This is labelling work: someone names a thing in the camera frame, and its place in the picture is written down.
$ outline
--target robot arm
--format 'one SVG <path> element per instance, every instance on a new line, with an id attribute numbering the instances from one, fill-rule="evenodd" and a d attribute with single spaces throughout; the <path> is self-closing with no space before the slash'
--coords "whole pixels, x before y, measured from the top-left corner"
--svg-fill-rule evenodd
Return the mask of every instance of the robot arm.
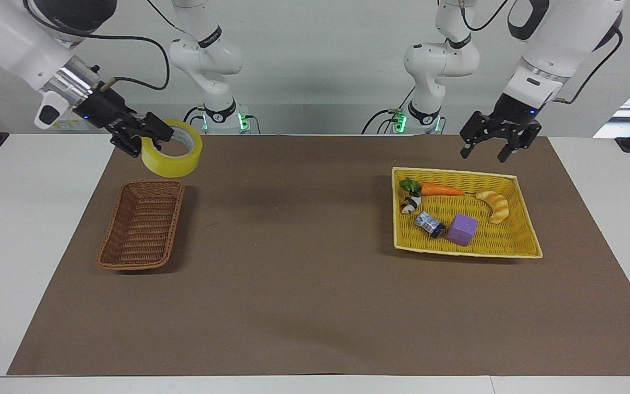
<path id="1" fill-rule="evenodd" d="M 466 19 L 473 21 L 477 0 L 465 2 Z M 458 0 L 441 0 L 435 24 L 447 37 L 444 43 L 413 45 L 405 53 L 405 70 L 415 80 L 415 94 L 405 107 L 406 128 L 418 132 L 434 129 L 446 88 L 440 77 L 465 77 L 478 68 L 480 54 L 471 42 L 471 32 L 463 22 Z"/>
<path id="2" fill-rule="evenodd" d="M 510 24 L 515 38 L 527 40 L 515 74 L 490 115 L 475 112 L 460 136 L 467 158 L 476 144 L 503 138 L 507 144 L 501 162 L 519 149 L 527 149 L 541 130 L 535 120 L 543 107 L 558 95 L 593 51 L 618 31 L 625 0 L 530 0 L 527 24 Z"/>
<path id="3" fill-rule="evenodd" d="M 172 0 L 178 24 L 190 37 L 174 40 L 172 63 L 188 74 L 203 97 L 207 129 L 245 129 L 242 110 L 232 96 L 225 75 L 242 70 L 242 53 L 222 38 L 223 30 L 208 15 L 208 0 Z"/>
<path id="4" fill-rule="evenodd" d="M 74 22 L 73 14 L 55 15 L 60 9 L 84 7 L 87 2 L 70 2 L 66 7 L 43 7 L 49 2 L 38 2 L 40 12 L 50 10 L 45 15 L 58 25 Z M 115 10 L 115 1 L 108 2 L 107 8 L 96 22 L 82 27 L 95 30 Z M 125 100 L 112 89 L 102 90 L 101 78 L 95 69 L 86 66 L 62 43 L 55 40 L 33 21 L 30 16 L 0 0 L 0 67 L 25 80 L 33 90 L 43 95 L 43 103 L 35 117 L 35 125 L 49 128 L 68 109 L 92 123 L 112 133 L 112 144 L 133 157 L 140 155 L 141 142 L 138 137 L 150 137 L 157 142 L 167 142 L 173 130 L 154 114 L 144 117 L 125 106 Z"/>

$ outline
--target brown wicker basket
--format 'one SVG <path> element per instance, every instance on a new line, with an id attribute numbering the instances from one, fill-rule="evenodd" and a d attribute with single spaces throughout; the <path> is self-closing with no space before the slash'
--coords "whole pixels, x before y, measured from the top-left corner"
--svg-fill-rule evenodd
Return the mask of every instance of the brown wicker basket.
<path id="1" fill-rule="evenodd" d="M 167 264 L 184 189 L 183 182 L 177 180 L 124 184 L 97 265 L 114 271 L 138 271 Z"/>

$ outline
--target yellow wicker basket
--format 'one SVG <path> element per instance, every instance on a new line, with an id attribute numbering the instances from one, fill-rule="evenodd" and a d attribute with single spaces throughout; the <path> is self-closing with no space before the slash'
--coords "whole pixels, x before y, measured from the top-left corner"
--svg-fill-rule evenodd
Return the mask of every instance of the yellow wicker basket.
<path id="1" fill-rule="evenodd" d="M 451 254 L 454 256 L 505 257 L 540 259 L 543 257 L 536 233 L 529 219 L 527 205 L 520 184 L 514 175 L 480 172 L 430 170 L 425 168 L 393 168 L 393 242 L 396 249 L 412 252 Z M 466 192 L 460 196 L 433 195 L 422 197 L 422 206 L 412 215 L 403 215 L 400 205 L 408 193 L 400 188 L 405 178 L 456 187 Z M 477 192 L 494 190 L 505 195 L 510 205 L 510 216 L 500 224 L 489 221 L 492 210 L 475 198 Z M 463 247 L 445 239 L 433 239 L 415 225 L 415 218 L 423 210 L 450 227 L 457 213 L 475 217 L 478 227 L 470 245 Z"/>

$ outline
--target basket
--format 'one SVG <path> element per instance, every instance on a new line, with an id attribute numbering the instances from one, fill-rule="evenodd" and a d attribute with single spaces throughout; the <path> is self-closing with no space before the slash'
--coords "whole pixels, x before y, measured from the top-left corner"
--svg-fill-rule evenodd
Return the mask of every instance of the basket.
<path id="1" fill-rule="evenodd" d="M 412 215 L 403 215 L 400 205 L 407 192 L 400 188 L 405 178 L 456 187 L 465 192 L 460 196 L 432 195 L 422 197 L 422 206 Z M 450 254 L 472 257 L 504 257 L 540 259 L 543 257 L 536 233 L 529 219 L 520 184 L 515 175 L 485 174 L 453 170 L 394 167 L 393 177 L 393 243 L 396 249 L 412 252 Z M 505 195 L 510 216 L 500 224 L 492 224 L 490 206 L 475 198 L 477 192 L 494 190 Z M 427 211 L 450 227 L 458 213 L 475 217 L 478 227 L 468 246 L 460 246 L 445 239 L 433 239 L 415 225 L 415 217 Z"/>
<path id="2" fill-rule="evenodd" d="M 97 265 L 113 271 L 138 271 L 167 264 L 184 189 L 177 180 L 124 184 Z"/>

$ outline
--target white table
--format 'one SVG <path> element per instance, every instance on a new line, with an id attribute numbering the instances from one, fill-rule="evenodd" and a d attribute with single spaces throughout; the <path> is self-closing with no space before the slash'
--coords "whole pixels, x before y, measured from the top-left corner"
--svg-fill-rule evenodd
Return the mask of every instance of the white table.
<path id="1" fill-rule="evenodd" d="M 611 140 L 551 142 L 630 280 L 630 154 Z M 4 377 L 111 153 L 107 135 L 12 135 L 0 148 L 0 392 L 630 391 L 630 377 L 589 376 Z"/>

